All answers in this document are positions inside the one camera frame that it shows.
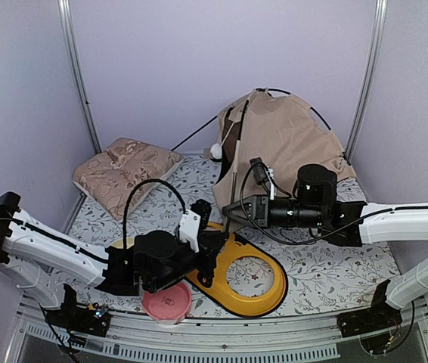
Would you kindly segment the black tent pole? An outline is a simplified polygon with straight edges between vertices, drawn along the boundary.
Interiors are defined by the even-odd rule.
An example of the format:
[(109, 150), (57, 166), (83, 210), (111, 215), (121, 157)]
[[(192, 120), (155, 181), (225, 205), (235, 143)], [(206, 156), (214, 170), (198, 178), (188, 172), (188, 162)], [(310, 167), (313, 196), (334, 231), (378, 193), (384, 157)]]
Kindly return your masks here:
[(249, 107), (249, 100), (245, 101), (245, 104), (243, 106), (243, 111), (241, 114), (240, 122), (239, 122), (239, 129), (237, 133), (237, 140), (236, 145), (234, 149), (234, 159), (232, 163), (233, 172), (232, 172), (232, 179), (231, 179), (231, 197), (230, 197), (230, 204), (234, 202), (234, 196), (236, 191), (236, 184), (237, 184), (237, 175), (238, 175), (238, 165), (239, 165), (239, 155), (240, 155), (240, 140), (242, 137), (242, 131), (243, 131), (243, 123), (245, 120), (246, 112)]
[(216, 143), (222, 146), (224, 163), (233, 163), (246, 100), (250, 102), (240, 140), (240, 163), (248, 157), (261, 157), (279, 169), (319, 163), (335, 172), (349, 165), (327, 120), (302, 98), (275, 88), (255, 88), (211, 119), (219, 122)]

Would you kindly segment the beige fabric pet tent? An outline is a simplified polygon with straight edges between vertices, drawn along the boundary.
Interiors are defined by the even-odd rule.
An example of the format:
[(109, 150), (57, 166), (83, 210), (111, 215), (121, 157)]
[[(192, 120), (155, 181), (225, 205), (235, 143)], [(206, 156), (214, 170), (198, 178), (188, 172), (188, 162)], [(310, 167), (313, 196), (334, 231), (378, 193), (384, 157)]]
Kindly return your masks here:
[(219, 209), (237, 202), (240, 186), (245, 196), (258, 194), (252, 179), (243, 180), (252, 158), (261, 158), (274, 171), (279, 186), (290, 190), (299, 168), (319, 164), (341, 182), (356, 176), (334, 132), (318, 125), (312, 107), (295, 95), (274, 96), (255, 89), (225, 107), (218, 115), (218, 144), (222, 171), (212, 192)]

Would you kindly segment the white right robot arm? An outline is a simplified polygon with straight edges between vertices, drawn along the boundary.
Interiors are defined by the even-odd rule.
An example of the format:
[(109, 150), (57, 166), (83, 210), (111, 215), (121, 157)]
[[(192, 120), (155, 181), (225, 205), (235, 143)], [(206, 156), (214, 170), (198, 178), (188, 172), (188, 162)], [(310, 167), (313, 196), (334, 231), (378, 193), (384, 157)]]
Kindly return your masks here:
[[(284, 197), (267, 193), (245, 196), (237, 189), (238, 200), (222, 207), (232, 221), (258, 229), (271, 227), (311, 228), (318, 232), (307, 242), (325, 240), (338, 247), (362, 247), (391, 241), (428, 241), (428, 203), (384, 205), (340, 202), (337, 174), (319, 164), (299, 168), (292, 193)], [(410, 271), (379, 284), (363, 323), (380, 329), (416, 298), (428, 292), (428, 258)]]

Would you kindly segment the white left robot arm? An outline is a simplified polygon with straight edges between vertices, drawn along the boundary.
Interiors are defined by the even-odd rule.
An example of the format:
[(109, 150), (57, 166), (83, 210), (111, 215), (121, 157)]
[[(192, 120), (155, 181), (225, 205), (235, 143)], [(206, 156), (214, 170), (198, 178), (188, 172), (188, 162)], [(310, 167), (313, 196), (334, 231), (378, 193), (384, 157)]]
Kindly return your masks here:
[(114, 296), (138, 296), (169, 288), (193, 271), (212, 282), (216, 258), (228, 232), (208, 226), (210, 205), (198, 200), (186, 209), (175, 232), (154, 230), (124, 237), (121, 247), (102, 247), (49, 228), (19, 206), (20, 196), (0, 196), (0, 272), (68, 328), (85, 320), (84, 311), (55, 287), (43, 265), (66, 272)]

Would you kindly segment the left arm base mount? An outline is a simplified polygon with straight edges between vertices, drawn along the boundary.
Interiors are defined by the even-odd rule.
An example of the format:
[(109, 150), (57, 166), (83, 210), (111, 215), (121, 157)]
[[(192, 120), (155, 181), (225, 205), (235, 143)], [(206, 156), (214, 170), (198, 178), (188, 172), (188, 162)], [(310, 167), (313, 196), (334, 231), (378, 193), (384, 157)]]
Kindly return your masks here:
[(64, 301), (58, 310), (46, 310), (48, 322), (65, 328), (70, 333), (84, 333), (96, 337), (106, 337), (110, 327), (111, 314), (106, 306), (94, 303), (80, 306), (77, 293), (69, 285), (64, 285)]

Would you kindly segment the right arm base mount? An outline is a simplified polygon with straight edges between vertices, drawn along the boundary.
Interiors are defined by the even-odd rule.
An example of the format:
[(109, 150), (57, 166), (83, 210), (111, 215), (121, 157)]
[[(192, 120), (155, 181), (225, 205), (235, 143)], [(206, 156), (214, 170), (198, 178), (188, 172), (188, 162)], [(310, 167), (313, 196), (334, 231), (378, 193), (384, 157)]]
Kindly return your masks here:
[(395, 328), (395, 333), (389, 334), (385, 342), (366, 344), (368, 351), (375, 355), (388, 353), (395, 348), (395, 336), (402, 323), (400, 309), (395, 309), (386, 302), (389, 282), (390, 280), (385, 280), (377, 285), (368, 308), (341, 313), (337, 316), (337, 326), (342, 337), (353, 337), (390, 327)]

